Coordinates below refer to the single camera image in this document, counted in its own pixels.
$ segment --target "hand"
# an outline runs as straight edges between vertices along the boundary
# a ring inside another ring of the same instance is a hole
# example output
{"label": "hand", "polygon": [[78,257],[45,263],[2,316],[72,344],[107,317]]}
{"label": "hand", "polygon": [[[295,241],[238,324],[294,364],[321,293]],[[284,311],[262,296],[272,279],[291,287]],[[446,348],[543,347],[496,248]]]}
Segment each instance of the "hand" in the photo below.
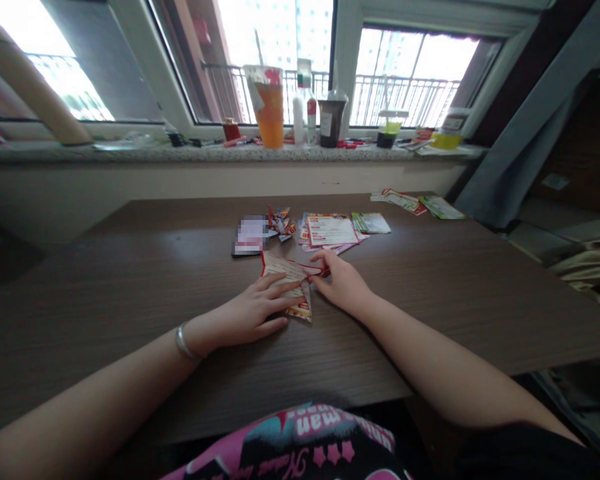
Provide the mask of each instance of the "hand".
{"label": "hand", "polygon": [[284,328],[286,317],[268,322],[265,319],[305,301],[304,297],[280,298],[300,286],[300,282],[273,285],[286,276],[286,273],[265,275],[236,298],[190,320],[184,329],[187,346],[192,352],[206,357],[216,348],[250,343]]}
{"label": "hand", "polygon": [[362,279],[358,270],[331,250],[322,250],[311,257],[315,262],[322,259],[331,270],[331,282],[312,276],[312,282],[327,300],[360,319],[364,308],[370,306],[375,295]]}

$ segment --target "beige fabric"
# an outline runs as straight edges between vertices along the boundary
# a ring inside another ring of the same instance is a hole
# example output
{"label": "beige fabric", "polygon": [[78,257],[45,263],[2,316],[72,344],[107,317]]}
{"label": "beige fabric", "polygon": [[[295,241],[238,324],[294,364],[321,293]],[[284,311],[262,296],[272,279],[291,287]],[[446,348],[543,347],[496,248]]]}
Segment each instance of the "beige fabric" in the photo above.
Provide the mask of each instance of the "beige fabric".
{"label": "beige fabric", "polygon": [[600,238],[582,244],[583,251],[549,270],[600,305]]}

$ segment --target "window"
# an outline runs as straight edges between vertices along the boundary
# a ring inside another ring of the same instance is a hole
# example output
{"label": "window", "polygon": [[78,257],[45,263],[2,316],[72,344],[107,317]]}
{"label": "window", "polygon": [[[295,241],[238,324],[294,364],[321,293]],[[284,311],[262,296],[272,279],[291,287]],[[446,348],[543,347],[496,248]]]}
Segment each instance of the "window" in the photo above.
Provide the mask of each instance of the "window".
{"label": "window", "polygon": [[[0,0],[0,25],[78,120],[163,121],[105,2]],[[35,119],[1,78],[0,119]]]}
{"label": "window", "polygon": [[[318,98],[339,79],[349,96],[343,126],[377,124],[386,75],[389,106],[411,114],[405,127],[436,126],[449,106],[470,106],[470,136],[552,4],[0,0],[0,24],[94,135],[124,134],[130,128],[114,123],[130,121],[161,132],[167,119],[188,137],[222,136],[224,117],[255,125],[242,66],[260,62],[257,29],[263,62],[285,71],[287,124],[300,57],[313,62]],[[26,125],[27,139],[44,130],[8,119],[36,120],[0,78],[3,128]]]}
{"label": "window", "polygon": [[378,125],[378,112],[389,108],[409,112],[404,127],[439,127],[450,106],[471,106],[501,44],[466,35],[364,28],[350,125]]}
{"label": "window", "polygon": [[153,6],[198,123],[232,117],[255,124],[242,70],[243,65],[259,63],[255,30],[264,63],[284,70],[286,124],[293,118],[298,58],[312,60],[313,91],[326,96],[332,2],[153,0]]}

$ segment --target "brown table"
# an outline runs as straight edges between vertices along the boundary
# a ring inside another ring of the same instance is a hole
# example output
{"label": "brown table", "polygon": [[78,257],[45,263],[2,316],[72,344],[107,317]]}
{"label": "brown table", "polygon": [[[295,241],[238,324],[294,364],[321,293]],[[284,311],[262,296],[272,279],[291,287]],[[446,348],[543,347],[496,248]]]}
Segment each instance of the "brown table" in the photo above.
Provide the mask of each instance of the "brown table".
{"label": "brown table", "polygon": [[[369,286],[508,374],[600,356],[600,308],[473,221],[415,217],[367,195],[134,201],[0,291],[0,426],[261,272],[233,259],[241,215],[267,204],[380,211],[393,232],[342,254]],[[308,260],[294,241],[273,248]],[[138,442],[235,429],[308,400],[342,407],[410,394],[369,334],[318,293],[314,324],[214,353]]]}

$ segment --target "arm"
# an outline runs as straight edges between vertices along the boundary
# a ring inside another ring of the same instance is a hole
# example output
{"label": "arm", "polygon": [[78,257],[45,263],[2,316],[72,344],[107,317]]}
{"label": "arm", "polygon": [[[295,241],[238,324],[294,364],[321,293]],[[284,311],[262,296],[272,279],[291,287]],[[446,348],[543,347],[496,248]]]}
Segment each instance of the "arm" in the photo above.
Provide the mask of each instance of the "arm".
{"label": "arm", "polygon": [[[286,318],[265,318],[303,301],[279,298],[299,285],[272,287],[284,276],[262,277],[230,302],[188,322],[189,350],[206,357],[218,347],[256,341],[283,328]],[[0,430],[0,479],[87,477],[197,366],[177,349],[171,330],[92,374]]]}
{"label": "arm", "polygon": [[581,444],[500,370],[371,292],[352,265],[331,251],[318,252],[311,260],[318,259],[330,267],[332,282],[312,277],[316,288],[371,331],[410,384],[446,420],[475,428],[524,421]]}

